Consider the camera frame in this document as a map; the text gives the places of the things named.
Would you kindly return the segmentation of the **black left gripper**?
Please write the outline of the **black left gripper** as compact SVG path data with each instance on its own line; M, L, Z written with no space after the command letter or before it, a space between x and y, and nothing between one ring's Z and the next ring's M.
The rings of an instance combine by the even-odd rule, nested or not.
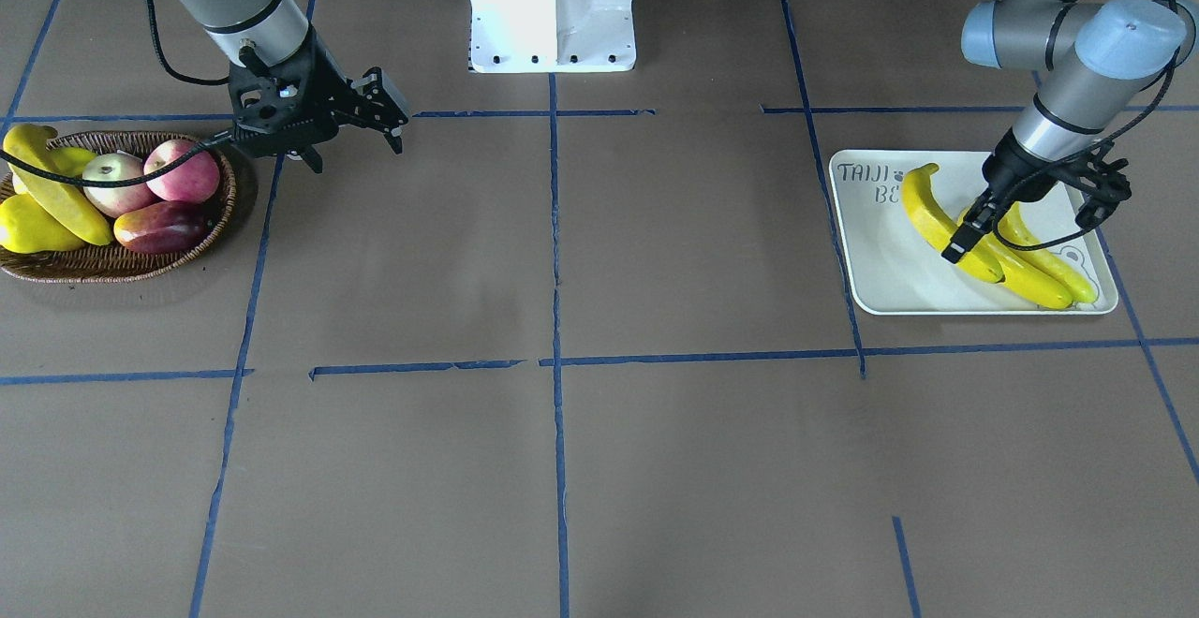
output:
M994 152L984 162L986 191L962 214L959 226L942 247L942 259L962 264L968 256L976 256L999 265L986 238L1000 221L1004 202L1038 202L1058 182L1066 184L1084 196L1074 223L1081 232L1092 232L1117 211L1117 205L1132 196L1125 175L1128 160L1105 161L1099 154L1083 154L1052 162L1028 152L1013 130L1008 130Z

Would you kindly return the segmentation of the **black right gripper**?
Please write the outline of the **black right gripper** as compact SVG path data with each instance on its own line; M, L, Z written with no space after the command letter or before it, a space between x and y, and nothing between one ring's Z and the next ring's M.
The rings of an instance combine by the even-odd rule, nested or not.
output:
M257 44L245 40L240 62L229 67L231 144L253 157L281 155L324 173L314 145L335 139L344 125L374 130L396 155L410 122L406 98L381 67L347 76L311 28L283 62L269 65Z

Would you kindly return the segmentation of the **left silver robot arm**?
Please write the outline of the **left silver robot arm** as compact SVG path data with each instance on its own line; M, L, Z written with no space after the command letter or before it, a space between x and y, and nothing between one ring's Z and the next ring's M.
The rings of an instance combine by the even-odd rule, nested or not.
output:
M986 190L942 258L958 264L1018 202L1037 202L1058 184L1085 197L1076 214L1092 232L1129 199L1125 161L1105 162L1117 140L1111 122L1135 94L1165 92L1195 52L1191 0L998 0L974 7L962 29L968 62L1040 71L1044 80L984 162Z

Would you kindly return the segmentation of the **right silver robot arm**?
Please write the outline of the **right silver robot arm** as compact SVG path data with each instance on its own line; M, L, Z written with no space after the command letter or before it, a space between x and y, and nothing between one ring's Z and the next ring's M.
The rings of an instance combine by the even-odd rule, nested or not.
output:
M290 155L323 172L317 146L347 125L376 130L394 154L406 98L381 68L351 78L295 0L179 0L229 60L231 128L251 157Z

